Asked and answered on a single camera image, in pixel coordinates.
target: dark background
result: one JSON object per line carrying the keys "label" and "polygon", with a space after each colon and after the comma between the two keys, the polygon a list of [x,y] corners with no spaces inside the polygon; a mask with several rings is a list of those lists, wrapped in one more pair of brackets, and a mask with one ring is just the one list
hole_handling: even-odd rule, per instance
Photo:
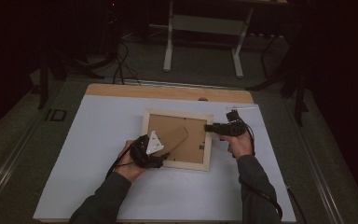
{"label": "dark background", "polygon": [[[28,75],[39,67],[41,35],[74,58],[85,60],[84,53],[105,54],[109,46],[104,39],[105,9],[111,3],[0,1],[0,118],[33,87]],[[168,1],[116,3],[119,11],[115,17],[140,36],[147,35],[148,23],[166,24]],[[185,5],[179,10],[188,8]],[[288,10],[261,7],[255,12],[250,32],[276,34]],[[316,1],[309,16],[303,18],[302,29],[282,67],[283,74],[293,69],[306,74],[307,88],[312,90],[358,183],[358,1]]]}

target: white tabletop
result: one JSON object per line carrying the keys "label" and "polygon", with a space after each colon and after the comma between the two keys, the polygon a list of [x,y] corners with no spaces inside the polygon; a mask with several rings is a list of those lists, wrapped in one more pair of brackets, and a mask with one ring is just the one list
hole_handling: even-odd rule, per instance
{"label": "white tabletop", "polygon": [[[249,106],[151,98],[86,95],[51,172],[34,218],[69,219],[104,180],[127,139],[141,134],[147,107],[213,114],[227,123],[227,107]],[[255,134],[256,157],[277,191],[282,221],[295,222],[282,174],[258,106],[239,110]],[[120,207],[122,221],[239,221],[241,192],[236,161],[213,135],[210,171],[151,169],[132,185]]]}

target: sleeve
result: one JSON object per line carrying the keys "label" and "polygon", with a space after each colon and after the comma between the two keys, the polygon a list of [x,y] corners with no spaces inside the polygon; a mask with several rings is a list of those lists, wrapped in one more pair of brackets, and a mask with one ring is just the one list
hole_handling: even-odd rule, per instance
{"label": "sleeve", "polygon": [[[242,181],[277,200],[275,188],[269,183],[269,178],[257,158],[251,155],[240,157],[238,170]],[[242,223],[281,223],[275,206],[244,186],[241,187],[241,199]]]}
{"label": "sleeve", "polygon": [[116,223],[118,209],[127,196],[131,182],[113,172],[72,214],[69,223]]}

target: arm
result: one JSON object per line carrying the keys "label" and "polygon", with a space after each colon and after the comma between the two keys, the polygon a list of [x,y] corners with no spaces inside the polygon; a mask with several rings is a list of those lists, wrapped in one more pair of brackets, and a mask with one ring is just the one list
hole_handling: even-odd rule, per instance
{"label": "arm", "polygon": [[[131,141],[127,141],[119,157],[130,144]],[[69,223],[116,223],[118,209],[126,198],[131,183],[145,171],[145,169],[139,168],[131,162],[130,154],[126,153],[115,171],[104,180],[101,186],[95,191],[95,194],[89,196],[80,207],[75,210]]]}
{"label": "arm", "polygon": [[[238,170],[242,181],[259,189],[274,201],[277,200],[274,187],[269,183],[263,167],[254,156],[241,156],[238,159]],[[241,187],[241,198],[243,223],[281,223],[275,206],[245,186]]]}
{"label": "arm", "polygon": [[[276,201],[276,193],[263,167],[252,155],[253,148],[248,133],[238,137],[218,135],[229,142],[227,151],[232,153],[238,164],[240,179]],[[281,223],[274,205],[245,186],[241,187],[243,223]]]}

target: picture frame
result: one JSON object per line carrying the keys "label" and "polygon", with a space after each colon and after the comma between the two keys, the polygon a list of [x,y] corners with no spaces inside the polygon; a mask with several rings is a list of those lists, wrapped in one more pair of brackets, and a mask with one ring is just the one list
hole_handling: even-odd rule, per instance
{"label": "picture frame", "polygon": [[162,139],[165,145],[174,142],[164,167],[209,171],[212,134],[205,132],[205,124],[213,124],[213,115],[146,108],[142,134],[150,136],[154,131],[162,145]]}

